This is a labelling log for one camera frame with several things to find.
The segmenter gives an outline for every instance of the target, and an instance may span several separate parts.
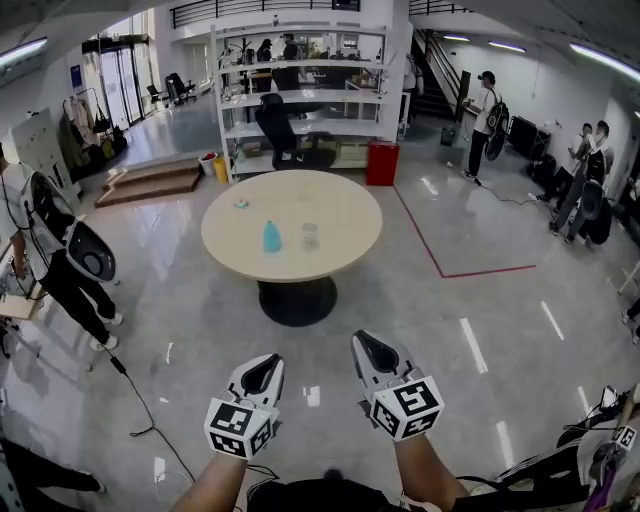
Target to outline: staircase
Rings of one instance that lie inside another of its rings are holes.
[[[422,50],[422,47],[418,43],[418,38],[425,42],[425,47],[430,53],[431,63],[427,60],[427,57]],[[411,55],[415,60],[416,66],[422,70],[424,79],[424,94],[416,96],[414,99],[414,110],[418,115],[439,117],[441,119],[456,119],[456,113],[460,111],[460,98],[464,99],[468,91],[468,77],[464,76],[468,73],[463,73],[463,79],[466,81],[466,87],[463,86],[460,77],[457,76],[453,66],[448,60],[446,55],[440,48],[439,44],[433,37],[424,30],[416,30],[413,34],[411,41]],[[458,99],[458,102],[452,104],[442,92],[442,88],[436,79],[431,66],[438,65],[440,70],[447,73],[446,81],[447,85],[451,88],[454,95]]]

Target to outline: ceiling light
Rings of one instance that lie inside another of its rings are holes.
[[[451,39],[452,41],[466,41],[467,43],[469,42],[469,38],[468,37],[463,37],[463,36],[442,36],[445,39]]]
[[[504,48],[505,50],[512,50],[514,52],[527,53],[527,50],[524,48],[520,48],[519,46],[509,46],[508,44],[502,43],[494,43],[493,41],[489,41],[491,46],[496,46],[498,48]]]
[[[590,57],[593,60],[597,60],[601,64],[609,66],[616,71],[620,71],[621,73],[627,75],[629,78],[633,78],[636,82],[640,82],[640,71],[637,71],[632,67],[623,64],[619,60],[616,60],[613,57],[609,57],[604,53],[597,52],[590,48],[585,48],[584,46],[580,46],[579,44],[570,43],[570,46],[580,55],[584,55],[585,57]]]
[[[42,39],[36,39],[35,41],[31,41],[30,43],[23,44],[22,46],[18,46],[13,50],[3,53],[0,55],[0,68],[4,68],[36,53],[45,44],[47,44],[47,38],[43,37]]]

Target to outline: table top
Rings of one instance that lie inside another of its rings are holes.
[[[247,201],[245,209],[234,205]],[[263,233],[273,221],[282,249],[265,253]],[[318,226],[318,245],[305,247],[302,225]],[[275,171],[223,192],[202,221],[207,250],[222,265],[259,281],[310,281],[364,256],[382,230],[377,201],[357,183],[328,172]]]

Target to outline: yellow container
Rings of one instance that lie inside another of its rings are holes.
[[[220,183],[228,183],[227,166],[224,164],[224,158],[221,156],[213,159],[213,168],[216,170],[216,177]]]

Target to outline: white shelf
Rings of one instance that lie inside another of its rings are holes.
[[[242,71],[258,71],[260,69],[282,69],[290,67],[334,67],[334,68],[366,68],[366,69],[386,69],[385,64],[379,62],[369,62],[366,60],[337,60],[337,59],[307,59],[307,60],[271,60],[269,62],[258,62],[257,64],[246,64],[243,66],[230,66],[219,69],[216,73],[224,75],[226,73],[240,73]]]
[[[331,135],[353,135],[357,137],[379,137],[382,128],[376,121],[362,119],[294,119],[291,128],[296,135],[309,132],[329,132]],[[225,132],[227,139],[242,137],[263,137],[264,132],[258,123],[236,123]]]
[[[222,109],[253,107],[260,105],[260,98],[267,93],[236,94],[229,101],[220,103]],[[373,103],[383,105],[386,97],[370,89],[302,89],[298,91],[278,91],[285,103]]]
[[[232,168],[234,174],[252,174],[258,172],[271,172],[275,169],[272,165],[273,153],[267,151],[264,155],[246,158],[242,162],[236,162]],[[332,169],[364,169],[366,160],[336,160]]]
[[[264,25],[261,27],[235,28],[228,31],[217,31],[216,39],[227,37],[243,37],[254,34],[273,34],[282,32],[338,32],[341,34],[358,34],[363,36],[388,36],[390,32],[381,28],[350,27],[348,25]]]

